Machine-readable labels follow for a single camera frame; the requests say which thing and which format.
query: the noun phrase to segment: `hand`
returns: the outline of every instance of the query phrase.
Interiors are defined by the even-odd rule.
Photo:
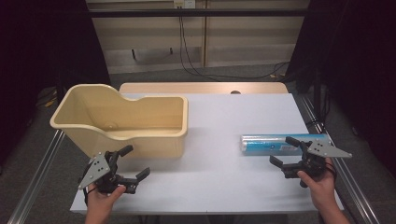
[[[329,169],[334,169],[332,167],[332,161],[329,158],[326,158],[326,163],[328,163],[326,166]],[[326,170],[326,172],[316,180],[312,179],[304,171],[299,171],[297,175],[310,188],[312,203],[319,210],[326,224],[349,223],[335,201],[334,176],[332,172]]]
[[[110,195],[99,192],[94,184],[88,186],[88,210],[85,223],[107,223],[114,202],[125,192],[125,186],[118,186]]]
[[[329,158],[326,158],[326,162],[332,164]],[[326,166],[329,169],[333,169],[331,165],[326,164]],[[323,207],[329,207],[330,205],[336,205],[334,196],[334,176],[330,171],[326,171],[315,180],[304,171],[299,171],[297,175],[311,189],[312,203],[318,210]]]

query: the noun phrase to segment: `black wire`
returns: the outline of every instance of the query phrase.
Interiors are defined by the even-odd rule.
[[[330,99],[330,94],[329,94],[329,89],[326,88],[326,92],[323,98],[323,106],[320,110],[320,115],[319,118],[316,119],[311,119],[308,122],[305,123],[307,128],[310,128],[312,125],[317,123],[320,125],[321,128],[321,133],[325,133],[326,131],[326,118],[329,115],[331,110],[331,99]]]
[[[184,36],[183,18],[182,18],[182,17],[179,17],[179,18],[178,18],[178,22],[179,22],[179,26],[180,26],[180,60],[181,60],[181,65],[183,66],[184,70],[185,70],[186,72],[188,72],[189,74],[193,75],[193,76],[206,77],[206,78],[209,78],[209,79],[211,79],[211,80],[218,81],[218,80],[214,79],[213,77],[208,77],[208,76],[202,75],[201,73],[199,73],[199,72],[194,68],[194,66],[192,66],[192,63],[191,63],[191,60],[190,60],[190,55],[189,55],[189,52],[187,51],[186,38],[185,38],[185,36]],[[187,53],[187,57],[188,57],[188,59],[189,59],[190,65],[191,65],[192,69],[193,69],[197,74],[190,72],[190,71],[187,70],[187,68],[184,66],[183,57],[182,57],[182,55],[181,55],[181,50],[183,49],[183,48],[182,48],[182,42],[183,42],[183,40],[184,40],[185,51],[186,51],[186,53]]]
[[[84,192],[84,202],[85,202],[85,204],[88,206],[88,194],[90,194],[91,192],[93,192],[94,190],[96,189],[96,187],[95,188],[93,188],[93,189],[91,189],[90,191],[88,191],[87,192],[87,190],[84,188],[82,191]]]
[[[210,79],[212,79],[212,80],[214,80],[214,81],[219,81],[219,80],[214,79],[213,77],[230,77],[230,78],[242,78],[242,79],[258,79],[258,78],[262,78],[262,77],[269,77],[269,76],[275,74],[276,71],[278,71],[279,69],[281,69],[285,64],[288,64],[288,63],[289,63],[289,62],[277,63],[277,64],[275,64],[275,66],[274,66],[274,71],[273,71],[273,72],[271,72],[271,73],[269,73],[269,74],[265,74],[265,75],[263,75],[263,76],[258,76],[258,77],[234,77],[234,76],[223,76],[223,75],[203,75],[203,74],[201,74],[200,72],[198,72],[198,71],[194,68],[194,66],[192,65],[192,63],[191,63],[190,55],[189,55],[189,52],[188,52],[188,50],[187,50],[186,37],[185,37],[185,35],[184,35],[184,22],[183,22],[183,17],[179,17],[179,24],[180,24],[180,60],[181,60],[181,65],[183,66],[184,70],[185,70],[186,72],[188,72],[189,74],[191,74],[191,75],[194,75],[194,76],[201,76],[201,77],[207,77],[207,78],[210,78]],[[190,71],[187,70],[187,68],[184,66],[183,58],[182,58],[182,56],[181,56],[182,41],[184,42],[184,49],[185,49],[185,51],[186,51],[187,58],[188,58],[188,60],[189,60],[190,66],[191,66],[191,68],[196,72],[196,74],[190,72]]]

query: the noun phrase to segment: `plastic bin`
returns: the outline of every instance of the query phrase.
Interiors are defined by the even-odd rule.
[[[128,99],[110,86],[92,84],[72,87],[50,125],[91,158],[127,145],[134,150],[126,157],[174,158],[183,154],[187,122],[183,96]]]

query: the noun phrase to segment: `blue and white package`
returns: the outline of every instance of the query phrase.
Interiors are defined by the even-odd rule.
[[[327,134],[243,134],[241,151],[251,155],[301,155],[303,152],[299,148],[285,142],[287,136],[304,142],[321,141],[330,144]]]

